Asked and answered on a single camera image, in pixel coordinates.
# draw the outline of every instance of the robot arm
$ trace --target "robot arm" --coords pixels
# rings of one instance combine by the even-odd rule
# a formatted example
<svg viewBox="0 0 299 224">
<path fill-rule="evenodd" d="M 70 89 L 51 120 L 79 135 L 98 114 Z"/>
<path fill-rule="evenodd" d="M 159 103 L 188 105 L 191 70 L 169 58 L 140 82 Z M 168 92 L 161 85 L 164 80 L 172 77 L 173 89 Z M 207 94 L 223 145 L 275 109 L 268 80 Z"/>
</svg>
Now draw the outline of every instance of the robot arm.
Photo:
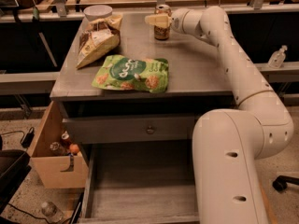
<svg viewBox="0 0 299 224">
<path fill-rule="evenodd" d="M 194 127 L 200 223 L 268 223 L 254 160 L 275 155 L 289 144 L 292 118 L 235 40 L 222 8 L 178 9 L 171 27 L 216 47 L 238 105 L 238 110 L 210 111 Z"/>
</svg>

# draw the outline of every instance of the floor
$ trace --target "floor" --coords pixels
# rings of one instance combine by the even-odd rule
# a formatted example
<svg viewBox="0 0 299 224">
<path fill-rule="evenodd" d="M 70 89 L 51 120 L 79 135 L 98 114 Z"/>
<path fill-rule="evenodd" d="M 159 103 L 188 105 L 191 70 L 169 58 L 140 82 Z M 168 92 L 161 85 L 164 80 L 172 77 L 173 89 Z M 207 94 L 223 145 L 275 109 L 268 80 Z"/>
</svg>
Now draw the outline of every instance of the floor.
<svg viewBox="0 0 299 224">
<path fill-rule="evenodd" d="M 299 224 L 299 187 L 289 185 L 282 193 L 272 188 L 272 182 L 278 175 L 291 175 L 299 177 L 299 106 L 288 106 L 293 117 L 295 132 L 289 146 L 274 157 L 256 161 L 258 174 L 263 190 L 269 201 L 270 212 L 273 213 L 272 224 Z M 45 107 L 34 108 L 29 119 L 25 119 L 18 108 L 0 109 L 0 133 L 24 131 L 27 133 L 31 127 L 37 129 Z M 3 135 L 3 149 L 24 149 L 20 141 L 21 133 Z M 54 202 L 63 212 L 64 218 L 72 215 L 79 194 L 83 189 L 45 189 L 41 183 L 35 167 L 26 177 L 10 203 L 27 211 L 36 217 L 43 217 L 40 205 L 45 201 Z M 10 206 L 1 214 L 12 221 L 22 224 L 46 223 L 35 219 Z"/>
</svg>

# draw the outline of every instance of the closed drawer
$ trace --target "closed drawer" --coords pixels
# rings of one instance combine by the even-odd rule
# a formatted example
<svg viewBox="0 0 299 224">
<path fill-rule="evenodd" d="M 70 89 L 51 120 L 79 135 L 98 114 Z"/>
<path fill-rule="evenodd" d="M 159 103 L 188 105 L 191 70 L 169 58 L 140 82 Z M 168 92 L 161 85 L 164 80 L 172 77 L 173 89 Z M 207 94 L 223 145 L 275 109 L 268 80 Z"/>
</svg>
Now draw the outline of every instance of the closed drawer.
<svg viewBox="0 0 299 224">
<path fill-rule="evenodd" d="M 194 115 L 119 116 L 64 119 L 79 144 L 190 139 Z"/>
</svg>

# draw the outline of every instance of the plastic bowl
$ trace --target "plastic bowl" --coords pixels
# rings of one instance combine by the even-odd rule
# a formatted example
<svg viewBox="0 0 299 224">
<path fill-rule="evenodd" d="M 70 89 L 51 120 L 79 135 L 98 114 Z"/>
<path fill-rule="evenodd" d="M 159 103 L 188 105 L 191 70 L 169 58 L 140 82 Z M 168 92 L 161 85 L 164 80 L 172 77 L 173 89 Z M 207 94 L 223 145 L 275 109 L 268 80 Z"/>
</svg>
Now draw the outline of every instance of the plastic bowl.
<svg viewBox="0 0 299 224">
<path fill-rule="evenodd" d="M 112 15 L 112 7 L 107 5 L 94 5 L 86 7 L 83 10 L 85 17 L 88 21 L 93 21 L 100 18 L 106 18 Z"/>
</svg>

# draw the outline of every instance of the cardboard box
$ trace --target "cardboard box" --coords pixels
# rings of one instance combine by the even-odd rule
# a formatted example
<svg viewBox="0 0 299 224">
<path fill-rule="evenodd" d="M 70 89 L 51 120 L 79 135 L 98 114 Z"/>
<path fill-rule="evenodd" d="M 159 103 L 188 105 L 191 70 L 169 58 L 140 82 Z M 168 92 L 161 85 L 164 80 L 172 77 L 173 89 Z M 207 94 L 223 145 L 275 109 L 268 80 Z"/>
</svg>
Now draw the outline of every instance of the cardboard box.
<svg viewBox="0 0 299 224">
<path fill-rule="evenodd" d="M 63 117 L 58 105 L 51 102 L 28 148 L 28 154 L 45 188 L 84 188 L 88 166 L 83 157 L 53 156 L 50 151 L 50 144 L 60 141 L 63 132 Z"/>
</svg>

